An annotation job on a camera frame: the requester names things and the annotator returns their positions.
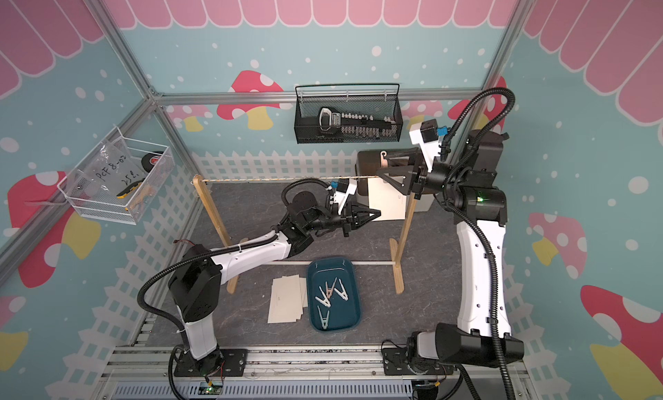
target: wooden post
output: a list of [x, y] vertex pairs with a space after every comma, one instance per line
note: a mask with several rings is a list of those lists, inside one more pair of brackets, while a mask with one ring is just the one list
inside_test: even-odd
[[[225, 225], [221, 220], [221, 214], [219, 214], [219, 209], [217, 209], [216, 205], [214, 205], [214, 200], [211, 198], [210, 189], [207, 188], [207, 185], [203, 181], [202, 175], [196, 175], [194, 177], [194, 187], [195, 190], [198, 191], [198, 196], [200, 196], [200, 199], [203, 201], [203, 206], [205, 206], [205, 210], [207, 210], [207, 213], [210, 216], [211, 223], [214, 225], [216, 232], [221, 238], [221, 243], [224, 247], [230, 246], [231, 243], [230, 236], [228, 236], [228, 230], [225, 229]], [[235, 293], [238, 279], [239, 276], [236, 276], [228, 280], [228, 286], [226, 287], [228, 289], [228, 293]]]
[[403, 283], [403, 272], [401, 270], [401, 259], [403, 258], [403, 250], [405, 249], [405, 242], [408, 239], [410, 232], [410, 225], [412, 224], [412, 216], [414, 215], [414, 208], [416, 207], [416, 200], [414, 193], [410, 194], [410, 201], [405, 211], [405, 220], [403, 220], [403, 227], [401, 229], [401, 238], [396, 241], [394, 238], [389, 239], [389, 249], [391, 250], [391, 260], [394, 262], [394, 282], [396, 283], [396, 294], [401, 294], [405, 290]]

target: dark blue plastic tray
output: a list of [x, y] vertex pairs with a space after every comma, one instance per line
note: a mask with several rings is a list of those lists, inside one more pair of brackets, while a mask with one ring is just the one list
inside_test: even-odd
[[[332, 286], [334, 279], [338, 278], [343, 282], [347, 301], [336, 292], [331, 295], [329, 302], [331, 308], [319, 303], [315, 296], [322, 298], [320, 290], [324, 291], [325, 282]], [[359, 303], [359, 293], [357, 292], [357, 282], [352, 262], [343, 257], [331, 257], [329, 259], [320, 259], [312, 262], [308, 266], [306, 278], [308, 284], [308, 313], [311, 317], [311, 325], [320, 332], [335, 332], [353, 328], [361, 320], [361, 304]], [[336, 281], [336, 288], [341, 290], [339, 282]], [[322, 316], [327, 315], [329, 311], [329, 324], [326, 330], [322, 329], [322, 322], [318, 312], [318, 307]]]

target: black mounting plate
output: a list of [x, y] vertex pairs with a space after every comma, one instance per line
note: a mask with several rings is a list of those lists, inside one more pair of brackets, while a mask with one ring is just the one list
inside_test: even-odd
[[[244, 375], [244, 367], [247, 364], [248, 350], [224, 350], [221, 349], [223, 354], [223, 377], [242, 377]], [[195, 360], [191, 355], [182, 355], [181, 361], [176, 363], [173, 375], [175, 377], [203, 377], [202, 373], [196, 370], [194, 366]], [[217, 371], [208, 377], [219, 377], [221, 371]]]
[[415, 373], [408, 367], [406, 348], [383, 348], [382, 366], [385, 375], [452, 375], [453, 365], [435, 362], [426, 373]]

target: white wire basket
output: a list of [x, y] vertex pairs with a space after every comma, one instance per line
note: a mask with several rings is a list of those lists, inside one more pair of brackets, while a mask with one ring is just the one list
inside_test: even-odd
[[[141, 159], [145, 154], [156, 151], [163, 151], [163, 154], [141, 185], [128, 195], [128, 201], [118, 199], [116, 195], [110, 194], [106, 189], [91, 189], [93, 184], [98, 183], [98, 181], [88, 177], [85, 169], [101, 153], [104, 140], [100, 141], [58, 183], [58, 189], [64, 194], [71, 206], [76, 209], [76, 212], [83, 217], [108, 222], [137, 224], [158, 194], [161, 186], [168, 179], [170, 172], [175, 168], [172, 150], [167, 145], [126, 138], [117, 127], [106, 135], [105, 139], [120, 150], [128, 150], [130, 153], [129, 159], [140, 168], [143, 168]], [[89, 194], [90, 190], [95, 190], [92, 197]]]

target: mushroom illustration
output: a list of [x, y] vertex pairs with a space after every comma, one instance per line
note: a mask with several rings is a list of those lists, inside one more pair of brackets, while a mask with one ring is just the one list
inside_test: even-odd
[[577, 279], [587, 261], [587, 240], [580, 222], [554, 214], [531, 213], [529, 223], [529, 234], [533, 230], [543, 236], [532, 244], [539, 261], [549, 266], [559, 254], [571, 279]]
[[631, 299], [591, 285], [583, 286], [585, 310], [617, 346], [592, 344], [594, 360], [622, 399], [653, 398], [663, 393], [663, 317]]
[[[243, 70], [237, 75], [228, 92], [283, 92], [283, 89], [260, 72]], [[216, 113], [225, 120], [234, 120], [245, 113], [249, 117], [250, 130], [269, 130], [274, 122], [267, 115], [268, 106], [290, 109], [292, 104], [219, 105]]]
[[[497, 85], [495, 85], [495, 88], [506, 88], [506, 87], [507, 87], [507, 81], [505, 81], [505, 79], [500, 76], [500, 79], [497, 81]], [[457, 120], [463, 109], [465, 109], [465, 106], [467, 106], [468, 104], [469, 100], [467, 99], [458, 102], [456, 105], [452, 107], [452, 109], [449, 109], [449, 112], [447, 114], [448, 117], [452, 120]], [[488, 122], [490, 122], [494, 117], [496, 117], [500, 112], [502, 112], [506, 104], [507, 104], [507, 97], [503, 95], [492, 95], [488, 99], [488, 104], [483, 109], [483, 114], [481, 114], [481, 116], [479, 117], [479, 121], [474, 125], [472, 129], [480, 130], [481, 128], [485, 127]], [[498, 134], [502, 133], [504, 131], [504, 123], [505, 121], [501, 120], [493, 127], [492, 131], [497, 132]]]
[[212, 117], [211, 111], [204, 105], [171, 105], [166, 108], [166, 112], [176, 127], [181, 128], [184, 121], [184, 127], [189, 132], [200, 132], [205, 129], [197, 117]]
[[[24, 296], [0, 296], [0, 329], [9, 322], [15, 313], [25, 305]], [[23, 348], [28, 344], [28, 333], [0, 332], [0, 371], [7, 371], [19, 359]]]
[[[41, 172], [26, 177], [14, 184], [7, 193], [9, 219], [12, 227], [4, 229], [11, 236], [39, 209], [35, 202], [47, 201], [57, 189], [59, 180], [65, 176], [62, 171]], [[19, 266], [19, 276], [23, 285], [34, 288], [51, 278], [60, 257], [60, 247], [71, 247], [79, 259], [85, 259], [92, 251], [102, 234], [102, 226], [82, 218], [71, 208], [48, 231]]]
[[413, 101], [407, 102], [401, 107], [404, 120], [410, 120], [408, 128], [415, 123], [423, 122], [426, 116], [439, 118], [444, 113], [439, 101]]

